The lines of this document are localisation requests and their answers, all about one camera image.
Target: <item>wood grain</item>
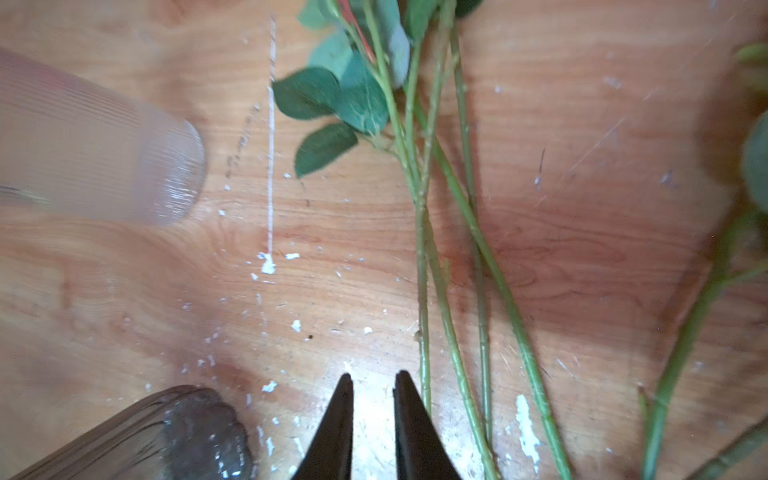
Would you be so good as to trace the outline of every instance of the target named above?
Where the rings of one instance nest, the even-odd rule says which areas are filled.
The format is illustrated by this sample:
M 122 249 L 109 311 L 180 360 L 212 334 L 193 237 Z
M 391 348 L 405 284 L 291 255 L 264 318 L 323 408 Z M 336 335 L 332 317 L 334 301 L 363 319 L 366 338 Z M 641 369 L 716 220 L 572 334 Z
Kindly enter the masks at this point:
M 162 230 L 0 210 L 0 475 L 147 391 L 200 383 L 237 407 L 262 477 L 289 478 L 293 438 L 309 444 L 351 370 L 354 476 L 394 477 L 391 388 L 418 365 L 414 221 L 396 162 L 363 145 L 303 181 L 285 178 L 322 122 L 278 114 L 275 250 L 301 257 L 277 257 L 274 284 L 250 277 L 266 251 L 270 14 L 279 77 L 321 37 L 296 22 L 301 6 L 0 2 L 0 46 L 189 119 L 209 162 L 199 204 Z M 579 478 L 638 475 L 637 384 L 661 371 L 737 197 L 733 168 L 756 112 L 730 53 L 764 33 L 766 13 L 754 0 L 487 0 L 462 24 L 482 226 L 528 319 Z M 439 136 L 456 161 L 452 99 L 446 88 Z M 468 238 L 440 182 L 432 190 L 477 379 Z M 713 308 L 671 406 L 659 478 L 683 478 L 768 409 L 767 286 L 733 288 Z M 505 478 L 534 478 L 514 423 L 528 382 L 492 298 L 495 451 Z M 432 321 L 435 424 L 458 470 L 481 478 Z M 270 380 L 278 386 L 263 393 Z M 536 415 L 534 425 L 544 438 Z M 540 478 L 555 478 L 540 452 Z M 764 478 L 767 452 L 728 478 Z

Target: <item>white paint drip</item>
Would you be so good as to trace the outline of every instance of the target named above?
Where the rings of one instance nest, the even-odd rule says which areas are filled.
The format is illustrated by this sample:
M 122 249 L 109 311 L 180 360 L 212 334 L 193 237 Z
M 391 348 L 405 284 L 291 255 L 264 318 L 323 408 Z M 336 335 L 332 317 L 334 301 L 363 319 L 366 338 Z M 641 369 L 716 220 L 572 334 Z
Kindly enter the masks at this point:
M 304 455 L 306 455 L 306 453 L 304 452 L 304 447 L 301 446 L 301 440 L 299 439 L 299 437 L 293 437 L 293 443 L 296 444 L 296 450 L 299 451 L 299 455 L 301 455 L 301 458 L 304 458 Z
M 272 196 L 272 183 L 275 176 L 275 91 L 272 84 L 275 81 L 277 61 L 277 25 L 275 15 L 270 13 L 270 84 L 266 89 L 270 94 L 270 144 L 268 158 L 269 170 L 266 174 L 266 255 L 261 273 L 272 275 L 275 273 L 275 264 L 272 261 L 272 236 L 274 230 L 275 207 Z
M 525 456 L 531 457 L 531 460 L 533 460 L 533 469 L 538 475 L 539 456 L 538 452 L 536 452 L 536 445 L 541 445 L 541 442 L 533 433 L 533 422 L 531 421 L 531 410 L 528 408 L 528 400 L 525 399 L 525 396 L 518 395 L 517 403 L 518 414 L 515 416 L 515 420 L 518 421 L 520 426 L 520 446 Z
M 272 254 L 259 252 L 259 258 L 264 260 L 264 265 L 261 266 L 261 273 L 266 273 L 267 275 L 273 275 L 275 273 L 275 269 L 277 265 L 275 265 L 275 263 L 272 261 Z
M 272 393 L 272 392 L 275 391 L 275 387 L 276 386 L 277 386 L 277 382 L 275 382 L 274 380 L 270 380 L 270 382 L 267 385 L 261 387 L 261 391 L 262 392 L 267 392 L 267 393 Z

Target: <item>artificial leaf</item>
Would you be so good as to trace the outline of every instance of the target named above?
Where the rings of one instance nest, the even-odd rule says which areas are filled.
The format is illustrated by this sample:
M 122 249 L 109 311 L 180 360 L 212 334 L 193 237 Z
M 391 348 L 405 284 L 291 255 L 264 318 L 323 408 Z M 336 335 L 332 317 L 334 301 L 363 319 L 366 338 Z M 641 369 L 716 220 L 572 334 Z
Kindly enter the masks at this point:
M 362 8 L 362 0 L 349 0 L 349 5 L 367 41 L 373 45 L 366 14 Z M 389 56 L 389 77 L 392 80 L 392 87 L 400 88 L 408 75 L 411 45 L 406 31 L 400 25 L 400 9 L 397 0 L 375 0 L 373 13 L 378 21 L 379 36 Z
M 741 175 L 752 200 L 768 212 L 768 112 L 760 115 L 744 142 Z
M 472 13 L 482 0 L 456 0 L 456 18 L 464 18 Z
M 736 52 L 739 63 L 749 65 L 768 65 L 768 43 L 755 43 L 742 47 Z
M 330 124 L 309 134 L 296 152 L 296 176 L 318 171 L 357 145 L 357 135 L 347 124 Z
M 342 89 L 333 109 L 336 115 L 357 131 L 378 134 L 389 120 L 386 97 L 358 51 L 353 52 L 339 83 Z
M 312 50 L 310 59 L 306 64 L 310 67 L 327 68 L 336 78 L 341 80 L 352 60 L 352 53 L 352 45 L 349 44 L 346 32 L 337 30 L 336 33 L 330 35 Z
M 285 115 L 297 120 L 331 115 L 339 100 L 339 82 L 321 67 L 309 67 L 272 84 L 275 104 Z
M 333 21 L 333 16 L 328 11 L 326 0 L 306 0 L 296 19 L 307 28 L 320 30 Z
M 438 2 L 439 0 L 411 0 L 408 2 L 402 23 L 411 40 L 420 41 L 424 38 L 427 27 L 429 27 L 429 19 L 435 13 Z

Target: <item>green plant stem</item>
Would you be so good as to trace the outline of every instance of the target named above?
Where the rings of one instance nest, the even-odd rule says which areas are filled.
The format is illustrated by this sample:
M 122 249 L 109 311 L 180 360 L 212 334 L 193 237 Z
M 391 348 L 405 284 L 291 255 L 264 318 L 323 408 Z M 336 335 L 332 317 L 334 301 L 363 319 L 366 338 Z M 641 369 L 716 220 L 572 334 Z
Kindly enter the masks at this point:
M 419 123 L 422 125 L 422 128 L 424 128 L 426 126 L 426 116 L 421 104 L 417 103 L 415 105 L 414 112 Z M 470 207 L 467 197 L 462 191 L 462 186 L 454 175 L 451 164 L 448 162 L 448 158 L 445 156 L 445 153 L 437 142 L 435 142 L 435 159 L 445 176 L 445 180 L 448 182 L 448 188 L 458 204 L 458 208 L 462 212 L 462 216 L 469 226 L 469 231 L 472 233 L 472 238 L 475 239 L 475 243 L 477 243 L 480 253 L 482 253 L 483 258 L 485 258 L 485 262 L 488 264 L 488 270 L 502 296 L 509 322 L 512 325 L 512 332 L 515 334 L 515 338 L 518 341 L 520 357 L 523 360 L 525 372 L 528 374 L 528 379 L 531 383 L 534 401 L 541 414 L 541 422 L 544 424 L 544 430 L 547 435 L 547 440 L 549 441 L 550 449 L 552 450 L 555 466 L 560 474 L 560 478 L 570 480 L 573 478 L 573 475 L 571 474 L 571 466 L 568 464 L 568 456 L 565 453 L 563 442 L 560 439 L 557 423 L 552 416 L 552 410 L 549 405 L 549 400 L 547 399 L 544 382 L 541 379 L 541 373 L 538 370 L 536 358 L 533 354 L 531 339 L 525 331 L 525 325 L 523 323 L 522 315 L 520 314 L 520 309 L 515 303 L 515 298 L 512 296 L 512 292 L 509 289 L 509 285 L 507 284 L 507 280 L 504 277 L 501 267 L 493 256 L 493 250 L 488 245 L 485 236 L 483 236 L 483 233 L 480 230 L 477 219 L 472 213 L 472 207 Z
M 458 103 L 458 122 L 462 132 L 462 154 L 464 160 L 464 178 L 467 186 L 469 206 L 478 218 L 477 194 L 475 192 L 475 165 L 472 160 L 472 144 L 469 138 L 467 115 L 467 86 L 462 68 L 462 50 L 458 43 L 458 26 L 451 28 L 451 52 L 453 54 L 453 79 L 456 86 Z M 472 243 L 472 256 L 475 259 L 475 288 L 478 300 L 478 330 L 480 336 L 480 372 L 482 378 L 482 411 L 485 422 L 485 437 L 488 445 L 493 446 L 493 405 L 491 398 L 491 339 L 488 334 L 488 303 L 485 299 L 485 266 L 477 245 Z
M 744 460 L 754 449 L 768 442 L 768 415 L 750 426 L 738 439 L 720 451 L 717 457 L 702 465 L 688 480 L 714 480 L 736 463 Z
M 462 354 L 458 348 L 456 331 L 453 328 L 453 318 L 451 317 L 451 307 L 448 304 L 448 295 L 446 293 L 447 283 L 440 266 L 437 245 L 435 244 L 435 235 L 432 231 L 432 224 L 429 222 L 429 215 L 425 217 L 424 225 L 427 257 L 429 258 L 429 266 L 432 270 L 435 294 L 437 296 L 438 304 L 440 305 L 440 316 L 442 317 L 443 330 L 445 330 L 445 341 L 448 342 L 449 350 L 451 352 L 451 363 L 453 364 L 453 369 L 456 372 L 456 379 L 458 380 L 458 390 L 462 394 L 462 401 L 464 402 L 464 408 L 467 411 L 472 436 L 475 438 L 475 444 L 480 451 L 480 458 L 482 460 L 483 468 L 485 469 L 485 477 L 499 478 L 498 470 L 493 462 L 493 452 L 490 447 L 488 447 L 488 443 L 485 440 L 482 420 L 478 413 L 477 406 L 475 405 L 475 401 L 472 399 L 472 392 L 469 388 L 469 381 L 467 380 L 467 373 L 462 361 Z
M 402 124 L 400 123 L 400 117 L 398 116 L 397 104 L 395 103 L 395 98 L 392 93 L 392 86 L 389 82 L 389 73 L 386 68 L 386 63 L 383 61 L 384 52 L 383 52 L 381 37 L 379 36 L 379 30 L 378 30 L 378 27 L 376 26 L 376 22 L 373 16 L 373 8 L 371 6 L 371 0 L 363 0 L 362 6 L 363 6 L 363 11 L 365 12 L 365 15 L 366 15 L 366 21 L 368 22 L 368 25 L 370 27 L 371 39 L 373 41 L 373 47 L 377 57 L 378 69 L 379 69 L 377 80 L 381 85 L 382 89 L 384 90 L 387 106 L 389 108 L 389 116 L 392 122 L 392 129 L 395 132 L 395 139 L 396 139 L 396 145 L 398 146 L 397 151 L 398 151 L 398 158 L 400 160 L 400 167 L 402 168 L 402 171 L 406 177 L 406 183 L 409 185 L 409 190 L 411 192 L 411 199 L 413 203 L 416 205 L 418 202 L 418 193 L 415 187 L 416 187 L 416 182 L 419 180 L 418 172 L 412 172 L 408 163 L 407 153 L 406 153 L 407 150 L 404 145 L 405 142 L 404 142 L 404 133 L 402 129 Z M 428 258 L 430 257 L 437 258 L 437 254 L 438 254 L 437 245 L 435 244 L 434 235 L 432 233 L 432 226 L 429 222 L 428 212 L 425 212 L 423 223 L 425 225 L 424 244 L 426 248 L 426 255 Z M 450 338 L 450 337 L 453 338 L 452 342 L 449 340 L 449 348 L 451 350 L 451 359 L 454 366 L 454 370 L 456 372 L 456 377 L 458 379 L 459 391 L 462 394 L 462 401 L 464 402 L 464 406 L 467 410 L 467 416 L 469 417 L 470 427 L 472 428 L 472 435 L 475 438 L 475 443 L 478 446 L 478 450 L 480 452 L 480 456 L 481 456 L 485 471 L 494 472 L 497 478 L 498 473 L 496 472 L 495 465 L 493 463 L 493 454 L 488 448 L 488 444 L 485 442 L 483 430 L 482 430 L 482 427 L 480 426 L 480 422 L 478 419 L 477 409 L 475 407 L 474 400 L 472 399 L 472 395 L 469 392 L 469 385 L 466 379 L 464 366 L 462 364 L 461 353 L 458 350 L 458 341 L 456 341 L 455 339 L 455 331 L 453 330 L 453 323 L 452 323 L 452 318 L 450 314 L 450 306 L 448 304 L 447 296 L 445 295 L 445 281 L 442 280 L 442 271 L 440 270 L 439 260 L 436 263 L 433 263 L 430 261 L 430 264 L 432 266 L 432 277 L 433 277 L 433 280 L 435 281 L 435 291 L 438 292 L 439 305 L 440 305 L 440 310 L 443 318 L 443 326 L 446 327 L 445 336 L 446 338 Z
M 715 299 L 733 281 L 729 279 L 730 257 L 733 245 L 739 235 L 757 218 L 758 210 L 750 206 L 745 209 L 725 229 L 723 236 L 717 241 L 710 274 L 699 297 L 690 308 L 685 322 L 680 328 L 677 341 L 667 366 L 659 378 L 656 395 L 649 412 L 643 458 L 643 480 L 653 480 L 656 477 L 656 466 L 661 450 L 661 440 L 664 437 L 664 423 L 667 420 L 669 403 L 674 387 L 683 372 L 685 362 L 694 349 L 694 344 L 701 333 L 704 320 L 707 318 L 710 306 Z

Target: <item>white paint splatter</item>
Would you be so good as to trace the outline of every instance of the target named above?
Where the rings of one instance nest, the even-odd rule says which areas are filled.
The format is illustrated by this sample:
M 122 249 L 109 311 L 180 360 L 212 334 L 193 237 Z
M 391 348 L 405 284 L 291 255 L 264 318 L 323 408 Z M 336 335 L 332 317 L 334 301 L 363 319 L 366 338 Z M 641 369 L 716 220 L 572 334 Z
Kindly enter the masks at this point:
M 621 88 L 621 82 L 616 77 L 603 77 L 603 83 L 616 90 Z
M 517 403 L 518 414 L 515 416 L 515 420 L 518 421 L 520 426 L 520 446 L 525 456 L 531 457 L 531 460 L 533 460 L 534 472 L 538 474 L 539 456 L 538 452 L 536 452 L 536 445 L 541 445 L 541 442 L 533 433 L 533 422 L 531 421 L 531 410 L 528 408 L 528 400 L 525 399 L 525 396 L 518 395 Z
M 263 253 L 259 252 L 259 258 L 264 260 L 264 265 L 261 266 L 261 273 L 266 273 L 267 275 L 273 275 L 275 273 L 275 268 L 277 265 L 272 261 L 272 254 L 271 253 Z
M 261 391 L 262 392 L 267 392 L 267 393 L 272 393 L 272 392 L 275 391 L 275 387 L 276 386 L 277 386 L 277 382 L 275 382 L 274 380 L 270 380 L 270 382 L 267 385 L 261 387 Z
M 301 455 L 301 458 L 304 458 L 306 453 L 304 452 L 304 447 L 301 446 L 301 439 L 299 439 L 299 437 L 293 437 L 293 443 L 296 444 L 296 450 L 299 451 L 299 455 Z

